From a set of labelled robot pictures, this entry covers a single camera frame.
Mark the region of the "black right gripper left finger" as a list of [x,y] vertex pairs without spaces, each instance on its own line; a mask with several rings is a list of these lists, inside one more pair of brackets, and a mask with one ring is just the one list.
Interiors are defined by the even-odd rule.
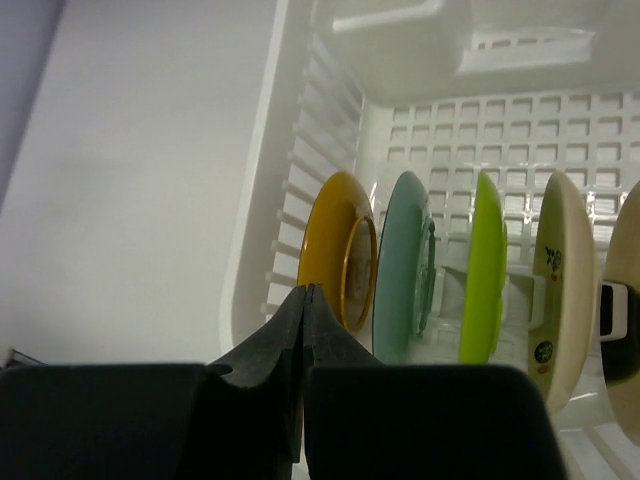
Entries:
[[1,374],[5,479],[288,479],[302,436],[302,316],[209,364],[24,365]]

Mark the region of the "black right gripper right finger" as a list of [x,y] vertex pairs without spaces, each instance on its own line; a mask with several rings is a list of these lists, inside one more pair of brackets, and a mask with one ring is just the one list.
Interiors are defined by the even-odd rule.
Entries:
[[544,403],[500,365],[386,366],[317,285],[303,310],[304,443],[313,479],[564,479]]

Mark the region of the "teal blue floral plate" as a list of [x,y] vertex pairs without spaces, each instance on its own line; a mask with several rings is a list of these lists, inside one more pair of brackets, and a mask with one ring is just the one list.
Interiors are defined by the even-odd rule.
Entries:
[[372,348],[384,364],[408,361],[422,336],[436,279],[435,223],[423,183],[411,171],[396,181],[384,220],[373,302]]

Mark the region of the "yellow patterned plate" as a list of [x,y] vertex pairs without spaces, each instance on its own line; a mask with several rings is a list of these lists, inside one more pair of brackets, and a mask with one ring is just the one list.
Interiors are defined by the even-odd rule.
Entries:
[[374,298],[378,265],[369,198],[349,172],[322,186],[304,233],[297,284],[322,287],[332,312],[352,333],[363,328]]

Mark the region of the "lime green plate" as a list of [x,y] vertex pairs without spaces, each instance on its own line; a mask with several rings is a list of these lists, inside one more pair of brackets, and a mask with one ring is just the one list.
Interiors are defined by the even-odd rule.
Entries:
[[485,364],[495,353],[506,281],[507,232],[498,189],[478,175],[458,360]]

